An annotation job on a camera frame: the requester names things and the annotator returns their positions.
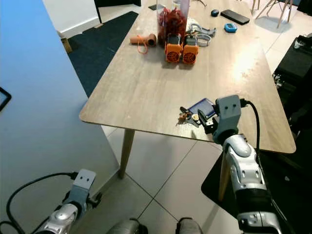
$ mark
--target orange cord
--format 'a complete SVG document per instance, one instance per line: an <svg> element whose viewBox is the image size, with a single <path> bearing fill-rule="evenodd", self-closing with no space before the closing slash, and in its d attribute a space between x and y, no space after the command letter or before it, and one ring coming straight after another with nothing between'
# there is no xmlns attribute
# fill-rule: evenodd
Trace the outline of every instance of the orange cord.
<svg viewBox="0 0 312 234"><path fill-rule="evenodd" d="M137 37L140 39L140 40L137 41L137 51L138 51L140 54L144 54L144 55L147 54L148 47L147 47L145 41L143 40L143 38L142 38L140 35L138 35ZM144 47L145 47L145 51L140 51L140 47L139 47L140 41L143 42Z"/></svg>

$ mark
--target wooden table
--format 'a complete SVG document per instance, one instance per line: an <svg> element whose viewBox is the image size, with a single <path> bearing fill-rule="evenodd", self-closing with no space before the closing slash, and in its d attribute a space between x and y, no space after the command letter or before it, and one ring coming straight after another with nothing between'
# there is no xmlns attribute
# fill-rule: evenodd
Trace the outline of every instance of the wooden table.
<svg viewBox="0 0 312 234"><path fill-rule="evenodd" d="M212 141L202 127L176 126L179 107L190 107L203 98L215 101L238 94L251 100L260 116L260 148L284 153L296 149L249 7L234 0L205 2L207 7L191 1L189 16L205 28L216 27L217 33L209 47L199 49L195 65L165 62L160 46L142 55L136 45L129 44L130 37L140 31L157 34L156 11L147 8L155 1L149 0L80 112L82 121L125 129L120 177L135 131ZM226 33L223 27L230 20L211 17L212 9L231 9L251 21L238 25L234 34ZM242 109L238 127L253 146L255 126L252 109Z"/></svg>

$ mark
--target small blue object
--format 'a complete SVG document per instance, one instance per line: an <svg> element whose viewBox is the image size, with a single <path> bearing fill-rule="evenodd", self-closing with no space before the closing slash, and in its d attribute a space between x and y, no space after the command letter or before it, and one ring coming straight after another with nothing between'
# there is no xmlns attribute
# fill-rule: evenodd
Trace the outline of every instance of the small blue object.
<svg viewBox="0 0 312 234"><path fill-rule="evenodd" d="M234 23L226 23L224 25L224 29L225 31L227 31L228 33L234 33L237 30L237 26Z"/></svg>

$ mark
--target jar of red snacks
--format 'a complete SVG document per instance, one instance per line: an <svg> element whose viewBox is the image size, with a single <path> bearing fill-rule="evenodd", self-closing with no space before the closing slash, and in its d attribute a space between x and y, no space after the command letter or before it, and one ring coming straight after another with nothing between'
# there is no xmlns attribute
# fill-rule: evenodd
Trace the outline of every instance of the jar of red snacks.
<svg viewBox="0 0 312 234"><path fill-rule="evenodd" d="M190 0L157 0L158 42L165 45L168 34L184 38Z"/></svg>

